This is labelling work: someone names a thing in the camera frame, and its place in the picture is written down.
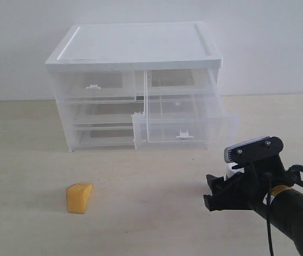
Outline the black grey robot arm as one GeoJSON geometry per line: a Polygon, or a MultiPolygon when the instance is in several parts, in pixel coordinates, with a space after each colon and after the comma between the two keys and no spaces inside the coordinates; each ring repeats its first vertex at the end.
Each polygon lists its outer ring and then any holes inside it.
{"type": "Polygon", "coordinates": [[[209,211],[254,211],[266,220],[267,236],[272,239],[271,226],[291,239],[303,255],[303,193],[293,185],[303,187],[303,165],[284,169],[279,156],[240,165],[231,177],[206,176],[211,190],[203,200],[209,211]]]}

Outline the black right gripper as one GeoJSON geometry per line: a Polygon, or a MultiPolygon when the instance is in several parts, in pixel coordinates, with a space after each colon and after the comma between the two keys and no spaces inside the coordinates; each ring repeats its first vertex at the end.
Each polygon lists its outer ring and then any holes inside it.
{"type": "Polygon", "coordinates": [[[299,165],[287,170],[280,157],[266,157],[239,163],[244,172],[237,172],[228,179],[207,175],[210,195],[204,195],[204,204],[209,211],[254,210],[265,208],[263,199],[279,185],[291,188],[299,181],[299,165]]]}

